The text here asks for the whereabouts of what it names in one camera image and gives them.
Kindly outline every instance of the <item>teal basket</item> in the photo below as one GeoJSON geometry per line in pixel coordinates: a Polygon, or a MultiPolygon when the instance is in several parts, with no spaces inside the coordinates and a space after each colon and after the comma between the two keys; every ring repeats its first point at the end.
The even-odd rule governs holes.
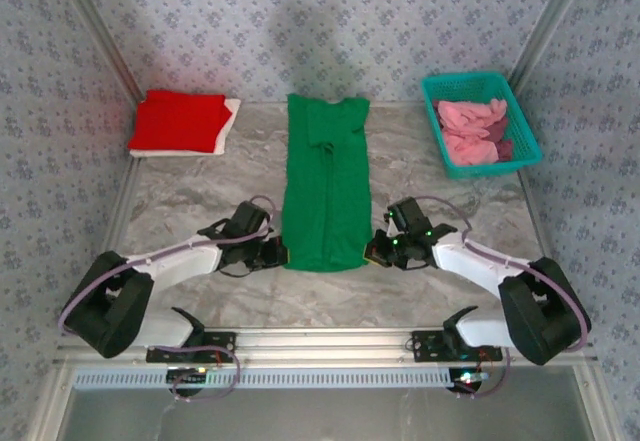
{"type": "Polygon", "coordinates": [[[511,91],[507,80],[502,74],[478,72],[430,76],[422,80],[422,91],[427,103],[427,115],[438,140],[438,146],[440,146],[448,177],[459,179],[497,176],[512,173],[524,166],[536,164],[542,159],[540,147],[533,137],[531,128],[529,128],[520,106],[518,106],[513,91],[511,91]],[[476,166],[457,166],[453,164],[442,139],[442,132],[440,131],[436,112],[433,109],[433,102],[436,100],[471,101],[473,103],[488,104],[493,98],[507,101],[509,124],[505,132],[505,139],[513,140],[513,160],[476,166]]]}

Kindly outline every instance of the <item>marble surface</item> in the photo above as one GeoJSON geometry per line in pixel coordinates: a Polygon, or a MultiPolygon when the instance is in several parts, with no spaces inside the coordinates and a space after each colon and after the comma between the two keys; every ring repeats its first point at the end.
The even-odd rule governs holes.
{"type": "MultiPolygon", "coordinates": [[[[423,107],[372,107],[366,135],[374,228],[383,227],[383,211],[391,202],[430,194],[467,213],[471,239],[513,256],[540,256],[517,176],[448,179],[423,107]]],[[[223,156],[144,162],[119,252],[143,253],[182,241],[230,216],[254,194],[266,194],[281,206],[286,157],[286,106],[243,104],[223,156]]],[[[424,202],[423,209],[434,224],[463,226],[435,202],[424,202]]],[[[158,302],[180,306],[212,327],[439,326],[466,306],[498,305],[452,273],[373,265],[332,274],[277,268],[242,279],[214,273],[174,286],[158,302]]]]}

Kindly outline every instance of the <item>red cloth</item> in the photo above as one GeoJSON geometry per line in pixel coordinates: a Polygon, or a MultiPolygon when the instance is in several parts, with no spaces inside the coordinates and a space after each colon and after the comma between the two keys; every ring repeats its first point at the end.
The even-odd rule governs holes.
{"type": "Polygon", "coordinates": [[[222,94],[151,90],[138,105],[129,149],[211,153],[231,117],[222,94]]]}

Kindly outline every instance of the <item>white robotic arm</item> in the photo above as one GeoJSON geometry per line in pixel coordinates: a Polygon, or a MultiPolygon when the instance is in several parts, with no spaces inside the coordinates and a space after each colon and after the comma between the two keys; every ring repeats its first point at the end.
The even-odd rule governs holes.
{"type": "Polygon", "coordinates": [[[238,262],[255,271],[288,261],[281,238],[267,239],[271,216],[252,201],[175,246],[127,258],[102,253],[65,305],[59,327],[82,337],[105,358],[130,346],[193,346],[204,326],[180,308],[160,309],[161,292],[238,262]]]}
{"type": "Polygon", "coordinates": [[[388,207],[387,230],[379,229],[365,258],[403,270],[439,268],[465,277],[501,301],[502,309],[468,307],[446,320],[444,338],[453,351],[480,346],[514,347],[544,364],[578,339],[591,323],[560,266],[549,258],[512,258],[465,238],[449,225],[432,226],[415,198],[388,207]]]}
{"type": "Polygon", "coordinates": [[[167,288],[179,284],[194,276],[209,274],[218,269],[222,259],[222,250],[208,242],[206,236],[193,236],[186,242],[153,253],[130,256],[129,262],[145,261],[136,267],[140,273],[151,276],[154,281],[149,297],[149,305],[140,331],[131,344],[138,346],[182,346],[191,335],[193,325],[179,312],[159,309],[154,301],[167,288]],[[152,261],[158,254],[172,253],[152,261]]]}
{"type": "MultiPolygon", "coordinates": [[[[466,242],[467,244],[475,245],[482,251],[504,256],[498,251],[474,241],[468,240],[466,242]]],[[[489,291],[498,299],[500,299],[498,287],[504,279],[522,274],[521,269],[491,262],[487,258],[471,252],[465,246],[460,233],[449,233],[440,238],[433,247],[433,258],[440,269],[451,271],[467,278],[472,283],[489,291]]],[[[520,258],[511,258],[511,260],[520,264],[528,264],[530,262],[520,258]]],[[[458,320],[456,328],[467,346],[515,347],[509,335],[507,321],[502,309],[471,311],[458,320]]]]}

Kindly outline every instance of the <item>patterned wallpaper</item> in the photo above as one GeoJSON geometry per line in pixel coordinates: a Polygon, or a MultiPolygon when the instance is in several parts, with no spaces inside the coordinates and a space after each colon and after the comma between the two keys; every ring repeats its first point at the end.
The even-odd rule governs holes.
{"type": "Polygon", "coordinates": [[[68,0],[0,0],[0,30],[0,440],[19,440],[103,241],[131,108],[68,0]]]}
{"type": "Polygon", "coordinates": [[[595,323],[629,439],[640,440],[640,0],[574,0],[522,93],[545,152],[531,170],[556,255],[595,323]]]}
{"type": "Polygon", "coordinates": [[[250,101],[419,100],[430,73],[508,73],[546,1],[94,0],[143,90],[250,101]]]}

